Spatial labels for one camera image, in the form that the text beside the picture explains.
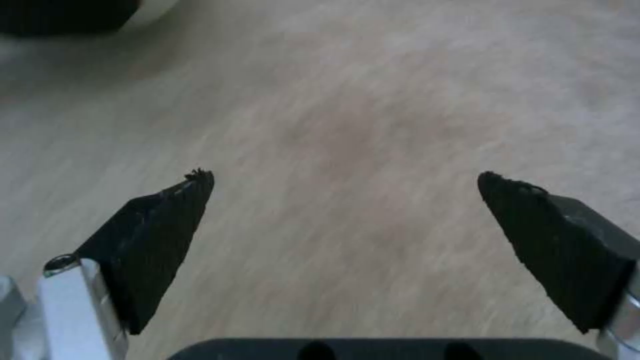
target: black object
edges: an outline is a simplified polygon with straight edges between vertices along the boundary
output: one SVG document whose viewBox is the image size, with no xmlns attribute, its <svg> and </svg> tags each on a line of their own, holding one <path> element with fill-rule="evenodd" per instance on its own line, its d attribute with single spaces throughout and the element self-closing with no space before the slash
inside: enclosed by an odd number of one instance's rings
<svg viewBox="0 0 640 360">
<path fill-rule="evenodd" d="M 580 201 L 540 187 L 492 172 L 478 187 L 556 306 L 583 333 L 604 327 L 640 259 L 638 241 Z"/>
<path fill-rule="evenodd" d="M 120 29 L 141 0 L 0 0 L 0 33 L 15 37 L 89 35 Z"/>
<path fill-rule="evenodd" d="M 210 340 L 170 360 L 606 360 L 579 345 L 537 339 Z"/>
<path fill-rule="evenodd" d="M 182 264 L 214 186 L 195 170 L 159 193 L 130 200 L 76 253 L 100 264 L 120 321 L 139 334 Z"/>
</svg>

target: black foam pad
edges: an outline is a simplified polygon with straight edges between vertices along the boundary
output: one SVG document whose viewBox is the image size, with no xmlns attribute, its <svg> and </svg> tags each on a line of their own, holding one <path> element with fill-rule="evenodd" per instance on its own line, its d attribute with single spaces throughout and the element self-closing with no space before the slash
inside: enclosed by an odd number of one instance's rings
<svg viewBox="0 0 640 360">
<path fill-rule="evenodd" d="M 156 313 L 211 195 L 211 172 L 196 170 L 186 178 L 130 200 L 76 251 L 100 264 L 118 317 L 133 335 Z"/>
<path fill-rule="evenodd" d="M 518 259 L 581 332 L 602 328 L 640 258 L 640 243 L 578 200 L 485 172 L 485 203 Z"/>
</svg>

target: floor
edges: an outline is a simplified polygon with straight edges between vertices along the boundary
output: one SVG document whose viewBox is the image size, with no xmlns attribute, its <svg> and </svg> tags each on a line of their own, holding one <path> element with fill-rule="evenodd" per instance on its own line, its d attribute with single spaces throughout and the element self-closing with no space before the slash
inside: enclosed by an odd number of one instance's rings
<svg viewBox="0 0 640 360">
<path fill-rule="evenodd" d="M 229 336 L 590 344 L 476 190 L 492 169 L 640 236 L 640 6 L 182 0 L 134 33 L 0 43 L 0 273 L 33 293 L 127 199 L 217 185 L 131 359 Z"/>
</svg>

